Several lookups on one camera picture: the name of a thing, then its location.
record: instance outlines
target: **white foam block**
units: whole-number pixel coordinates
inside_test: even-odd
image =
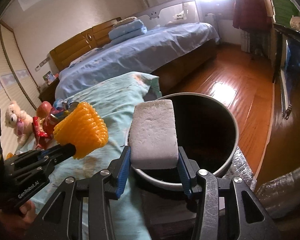
[[[131,165],[136,169],[172,169],[178,143],[172,101],[148,101],[135,106],[130,128]]]

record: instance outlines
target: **trash can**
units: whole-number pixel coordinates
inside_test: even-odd
[[[219,101],[198,93],[178,93],[161,97],[173,103],[178,146],[201,169],[222,177],[231,165],[238,145],[238,124]],[[152,185],[182,191],[177,168],[139,170],[136,173]]]

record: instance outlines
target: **human hand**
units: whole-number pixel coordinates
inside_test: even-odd
[[[21,239],[37,216],[35,213],[35,205],[31,200],[24,203],[19,210],[22,215],[5,213],[0,210],[0,221],[14,239]]]

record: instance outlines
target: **red jacket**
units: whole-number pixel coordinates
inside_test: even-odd
[[[268,31],[271,19],[267,17],[263,0],[235,0],[233,27],[244,31]]]

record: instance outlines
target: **metal screw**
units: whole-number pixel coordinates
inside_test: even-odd
[[[70,183],[73,183],[73,182],[74,182],[74,178],[72,178],[72,177],[66,178],[66,183],[70,184]]]
[[[242,179],[240,177],[234,177],[233,180],[234,180],[235,183],[241,183],[242,182]]]
[[[110,171],[108,171],[108,170],[102,170],[102,171],[100,171],[100,174],[101,174],[102,176],[106,176],[106,175],[109,175],[109,174],[110,174]]]
[[[199,172],[199,174],[200,174],[201,176],[206,176],[206,175],[208,174],[208,171],[205,170],[205,169],[201,169],[201,170],[199,170],[198,172]]]

